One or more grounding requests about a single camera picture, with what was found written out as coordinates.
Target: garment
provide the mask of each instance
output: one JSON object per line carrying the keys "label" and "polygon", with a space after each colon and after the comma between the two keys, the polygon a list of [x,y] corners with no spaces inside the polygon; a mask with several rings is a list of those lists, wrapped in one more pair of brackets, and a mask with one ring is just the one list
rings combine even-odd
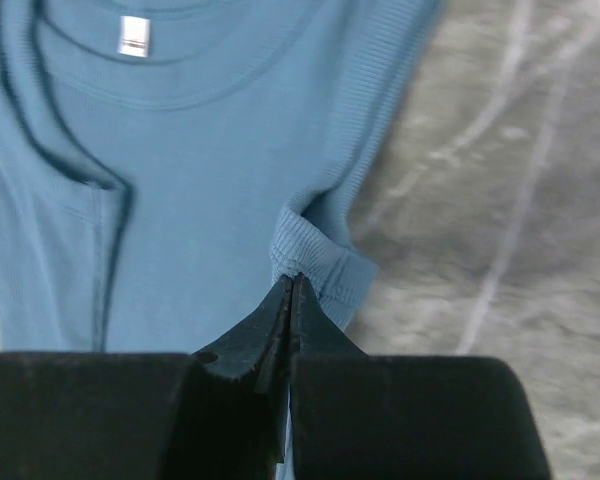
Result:
{"label": "garment", "polygon": [[376,273],[347,212],[439,6],[0,0],[3,348],[192,352],[298,272],[344,328]]}

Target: blue shirt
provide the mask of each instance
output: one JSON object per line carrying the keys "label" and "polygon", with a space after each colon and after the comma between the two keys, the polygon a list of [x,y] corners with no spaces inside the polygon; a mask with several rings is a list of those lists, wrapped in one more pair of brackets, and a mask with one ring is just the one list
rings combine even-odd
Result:
{"label": "blue shirt", "polygon": [[347,213],[440,2],[147,3],[0,0],[3,348],[193,352],[298,272],[344,328],[376,273]]}

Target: t-shirt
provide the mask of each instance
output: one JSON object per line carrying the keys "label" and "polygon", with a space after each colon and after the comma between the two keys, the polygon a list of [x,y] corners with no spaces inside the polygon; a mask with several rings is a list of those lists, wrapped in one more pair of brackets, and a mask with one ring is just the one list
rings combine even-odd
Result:
{"label": "t-shirt", "polygon": [[6,350],[193,352],[304,273],[345,327],[347,213],[436,0],[0,0]]}

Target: blue fabric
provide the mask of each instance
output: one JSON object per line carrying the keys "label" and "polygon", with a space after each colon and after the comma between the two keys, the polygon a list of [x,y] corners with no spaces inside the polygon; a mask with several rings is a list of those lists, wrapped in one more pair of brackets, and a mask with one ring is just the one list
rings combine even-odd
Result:
{"label": "blue fabric", "polygon": [[376,274],[347,212],[439,6],[0,0],[3,348],[192,352],[298,272],[344,328]]}

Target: marble table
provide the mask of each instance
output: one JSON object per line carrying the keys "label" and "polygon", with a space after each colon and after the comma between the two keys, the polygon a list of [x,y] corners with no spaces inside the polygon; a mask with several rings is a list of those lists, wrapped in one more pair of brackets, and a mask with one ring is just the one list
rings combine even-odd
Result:
{"label": "marble table", "polygon": [[351,218],[370,353],[500,357],[600,480],[600,0],[449,0]]}

